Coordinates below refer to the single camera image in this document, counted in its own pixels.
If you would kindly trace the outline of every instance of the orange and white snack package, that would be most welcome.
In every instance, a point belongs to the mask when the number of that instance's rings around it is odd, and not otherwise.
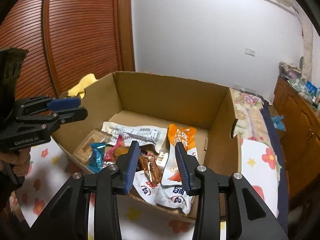
[[[170,142],[170,152],[161,180],[162,185],[182,185],[174,147],[177,142],[182,142],[187,154],[195,156],[198,159],[195,134],[196,128],[194,127],[179,129],[175,124],[169,125],[168,139]]]

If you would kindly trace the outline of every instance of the human hand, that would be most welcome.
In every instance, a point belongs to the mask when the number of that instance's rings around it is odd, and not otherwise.
[[[31,148],[20,150],[19,154],[0,152],[0,171],[3,170],[3,162],[7,162],[14,165],[12,171],[18,177],[25,176],[30,166],[30,150]]]

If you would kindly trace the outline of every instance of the finger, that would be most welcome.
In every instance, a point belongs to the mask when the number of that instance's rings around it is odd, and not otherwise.
[[[30,156],[30,148],[23,149],[19,151],[17,161],[14,163],[15,165],[20,165],[26,162],[26,160]]]
[[[27,161],[23,164],[19,164],[19,165],[15,165],[12,169],[12,171],[18,175],[18,174],[22,174],[25,173],[26,171],[28,171],[30,166],[30,156],[28,157]]]
[[[0,152],[0,160],[3,160],[6,163],[15,164],[18,156],[15,153],[2,153]]]

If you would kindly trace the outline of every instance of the brown candy wrapper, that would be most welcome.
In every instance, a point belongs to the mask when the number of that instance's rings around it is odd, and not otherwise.
[[[154,156],[141,155],[139,157],[140,164],[153,185],[161,182],[162,172],[156,164]]]

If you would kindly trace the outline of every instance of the wooden slat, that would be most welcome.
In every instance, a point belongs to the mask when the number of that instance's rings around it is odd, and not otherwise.
[[[56,96],[44,57],[42,0],[18,0],[0,26],[0,48],[28,49],[17,83],[16,98]]]
[[[118,71],[114,0],[50,0],[50,35],[62,90],[88,73]]]

